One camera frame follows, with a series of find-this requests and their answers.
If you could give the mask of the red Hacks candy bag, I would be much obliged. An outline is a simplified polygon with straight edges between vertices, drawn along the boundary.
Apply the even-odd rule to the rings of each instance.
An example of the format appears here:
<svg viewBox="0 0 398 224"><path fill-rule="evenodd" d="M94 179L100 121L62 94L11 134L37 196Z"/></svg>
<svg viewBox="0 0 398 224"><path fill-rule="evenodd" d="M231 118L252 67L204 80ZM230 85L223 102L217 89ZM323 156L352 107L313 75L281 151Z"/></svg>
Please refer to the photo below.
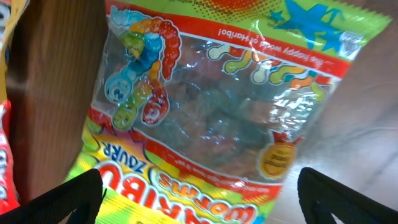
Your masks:
<svg viewBox="0 0 398 224"><path fill-rule="evenodd" d="M17 192L13 180L13 165L11 147L8 141L11 102L1 103L1 214L19 206Z"/></svg>

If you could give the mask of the Haribo sour worms bag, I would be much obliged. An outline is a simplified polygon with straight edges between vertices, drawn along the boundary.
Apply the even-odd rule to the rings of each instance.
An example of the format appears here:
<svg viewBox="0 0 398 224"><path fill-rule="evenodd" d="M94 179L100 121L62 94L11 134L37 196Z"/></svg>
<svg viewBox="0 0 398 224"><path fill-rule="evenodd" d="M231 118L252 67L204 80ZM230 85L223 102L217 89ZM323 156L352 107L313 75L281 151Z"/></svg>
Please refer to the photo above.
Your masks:
<svg viewBox="0 0 398 224"><path fill-rule="evenodd" d="M391 22L329 0L104 5L68 173L99 172L96 223L265 223L311 122Z"/></svg>

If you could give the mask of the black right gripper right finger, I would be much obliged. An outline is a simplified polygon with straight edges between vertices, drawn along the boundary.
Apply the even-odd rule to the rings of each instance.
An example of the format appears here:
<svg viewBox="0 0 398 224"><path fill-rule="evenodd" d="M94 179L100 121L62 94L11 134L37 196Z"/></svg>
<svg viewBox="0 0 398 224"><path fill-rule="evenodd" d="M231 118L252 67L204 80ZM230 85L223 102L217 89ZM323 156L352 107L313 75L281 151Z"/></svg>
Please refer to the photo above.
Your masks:
<svg viewBox="0 0 398 224"><path fill-rule="evenodd" d="M298 176L299 204L309 224L396 224L397 211L310 167Z"/></svg>

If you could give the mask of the yellow Hacks candy bag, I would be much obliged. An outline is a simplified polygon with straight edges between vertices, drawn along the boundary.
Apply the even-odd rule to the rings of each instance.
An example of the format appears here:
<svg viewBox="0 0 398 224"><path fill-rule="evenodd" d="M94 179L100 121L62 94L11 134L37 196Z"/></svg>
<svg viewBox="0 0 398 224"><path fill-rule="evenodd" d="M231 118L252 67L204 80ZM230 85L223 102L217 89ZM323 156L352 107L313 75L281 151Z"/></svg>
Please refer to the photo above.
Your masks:
<svg viewBox="0 0 398 224"><path fill-rule="evenodd" d="M1 103L7 100L6 71L14 29L29 0L1 0Z"/></svg>

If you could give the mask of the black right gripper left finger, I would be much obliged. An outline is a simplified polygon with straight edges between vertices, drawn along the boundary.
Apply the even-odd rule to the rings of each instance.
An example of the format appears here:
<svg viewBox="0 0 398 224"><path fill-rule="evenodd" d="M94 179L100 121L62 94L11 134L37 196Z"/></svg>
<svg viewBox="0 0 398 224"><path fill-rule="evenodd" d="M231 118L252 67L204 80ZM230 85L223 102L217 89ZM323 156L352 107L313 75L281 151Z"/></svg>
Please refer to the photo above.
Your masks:
<svg viewBox="0 0 398 224"><path fill-rule="evenodd" d="M95 224L104 199L99 170L90 169L25 205L1 215L1 224L67 223Z"/></svg>

